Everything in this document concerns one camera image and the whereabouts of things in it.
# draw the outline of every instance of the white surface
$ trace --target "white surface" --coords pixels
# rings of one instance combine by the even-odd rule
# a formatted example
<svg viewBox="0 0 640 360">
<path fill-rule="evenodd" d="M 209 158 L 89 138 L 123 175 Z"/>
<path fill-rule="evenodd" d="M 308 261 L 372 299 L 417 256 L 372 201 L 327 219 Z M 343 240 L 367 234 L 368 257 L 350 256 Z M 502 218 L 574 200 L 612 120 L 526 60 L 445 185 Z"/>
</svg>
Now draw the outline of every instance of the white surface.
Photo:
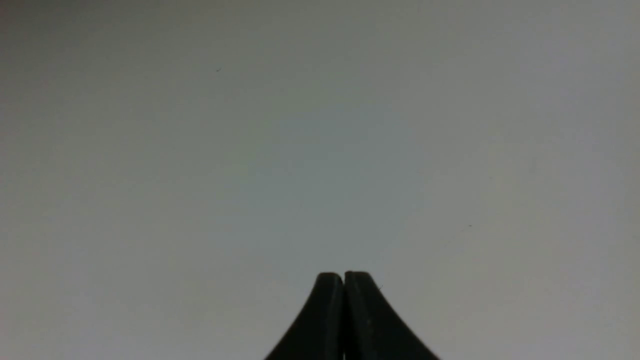
<svg viewBox="0 0 640 360">
<path fill-rule="evenodd" d="M 349 269 L 443 360 L 638 358 L 635 1 L 79 3 L 2 10 L 0 358 L 260 359 Z"/>
</svg>

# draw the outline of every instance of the gray background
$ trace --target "gray background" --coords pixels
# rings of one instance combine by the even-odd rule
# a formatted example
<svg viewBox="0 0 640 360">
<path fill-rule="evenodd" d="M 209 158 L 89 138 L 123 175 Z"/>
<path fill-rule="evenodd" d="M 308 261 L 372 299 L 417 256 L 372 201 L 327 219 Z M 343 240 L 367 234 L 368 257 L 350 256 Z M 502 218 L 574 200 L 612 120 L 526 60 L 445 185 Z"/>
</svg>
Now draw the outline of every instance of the gray background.
<svg viewBox="0 0 640 360">
<path fill-rule="evenodd" d="M 444 360 L 638 358 L 637 1 L 42 3 L 1 359 L 260 359 L 349 269 Z"/>
</svg>

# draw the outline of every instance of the white wall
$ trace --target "white wall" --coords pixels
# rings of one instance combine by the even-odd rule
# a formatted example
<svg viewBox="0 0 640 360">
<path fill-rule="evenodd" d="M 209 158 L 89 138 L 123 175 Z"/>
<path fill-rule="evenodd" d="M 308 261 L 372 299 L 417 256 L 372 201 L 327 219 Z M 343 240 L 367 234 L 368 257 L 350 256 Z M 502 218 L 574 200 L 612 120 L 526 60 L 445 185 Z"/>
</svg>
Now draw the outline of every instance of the white wall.
<svg viewBox="0 0 640 360">
<path fill-rule="evenodd" d="M 20 3 L 0 358 L 261 359 L 349 269 L 443 360 L 640 354 L 635 1 Z"/>
</svg>

